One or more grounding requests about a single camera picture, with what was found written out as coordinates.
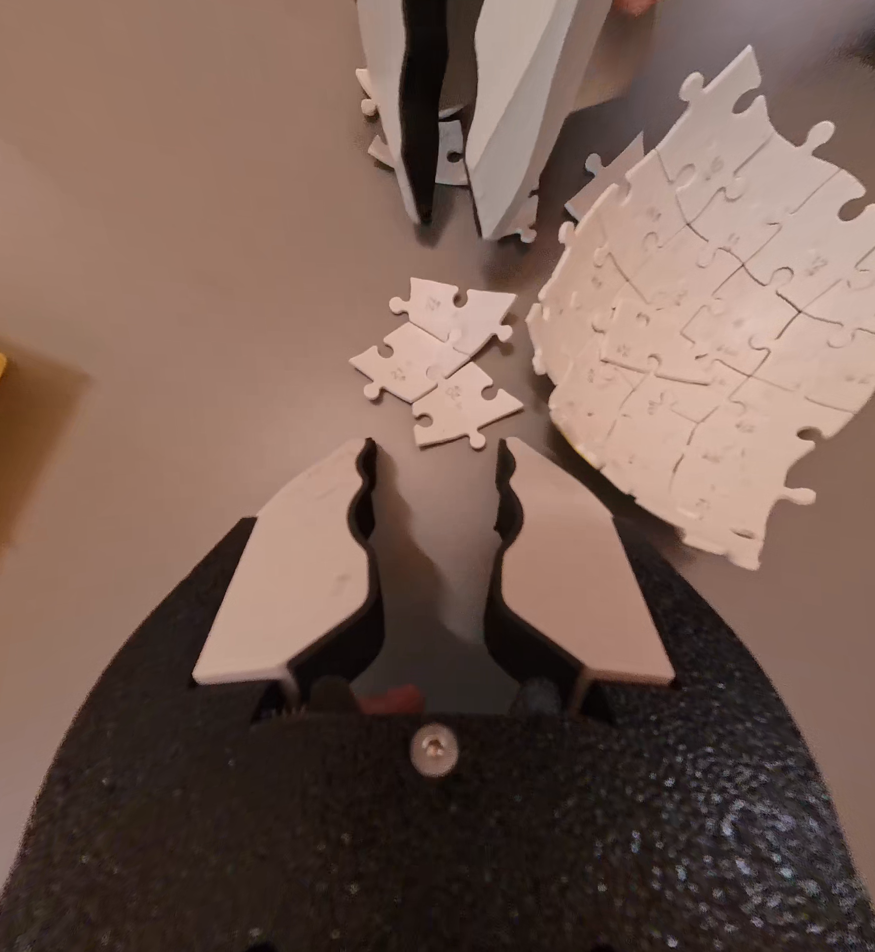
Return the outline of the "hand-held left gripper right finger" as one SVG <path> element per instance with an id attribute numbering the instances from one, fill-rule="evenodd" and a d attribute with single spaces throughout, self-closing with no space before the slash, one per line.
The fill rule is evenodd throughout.
<path id="1" fill-rule="evenodd" d="M 608 716 L 603 684 L 670 689 L 678 676 L 610 509 L 516 437 L 500 440 L 484 644 L 559 709 Z"/>

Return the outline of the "partly built white puzzle ball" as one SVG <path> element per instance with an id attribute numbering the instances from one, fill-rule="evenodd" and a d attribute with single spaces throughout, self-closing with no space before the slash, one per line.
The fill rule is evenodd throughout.
<path id="1" fill-rule="evenodd" d="M 875 204 L 770 120 L 751 46 L 695 72 L 658 146 L 640 137 L 567 203 L 526 323 L 553 425 L 694 548 L 758 569 L 812 451 L 875 394 Z"/>

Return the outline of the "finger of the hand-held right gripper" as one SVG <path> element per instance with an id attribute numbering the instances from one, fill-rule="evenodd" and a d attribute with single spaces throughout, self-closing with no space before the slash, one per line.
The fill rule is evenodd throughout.
<path id="1" fill-rule="evenodd" d="M 445 1 L 358 1 L 360 40 L 404 207 L 431 222 L 439 104 L 448 61 Z"/>
<path id="2" fill-rule="evenodd" d="M 608 13 L 608 1 L 482 4 L 466 169 L 483 239 L 521 229 L 517 219 L 539 184 Z"/>

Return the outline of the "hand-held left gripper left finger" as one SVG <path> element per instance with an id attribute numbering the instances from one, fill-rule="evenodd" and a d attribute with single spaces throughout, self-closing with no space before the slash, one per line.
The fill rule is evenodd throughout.
<path id="1" fill-rule="evenodd" d="M 377 450 L 371 438 L 345 442 L 260 509 L 193 668 L 197 684 L 309 691 L 324 676 L 352 682 L 375 660 Z"/>

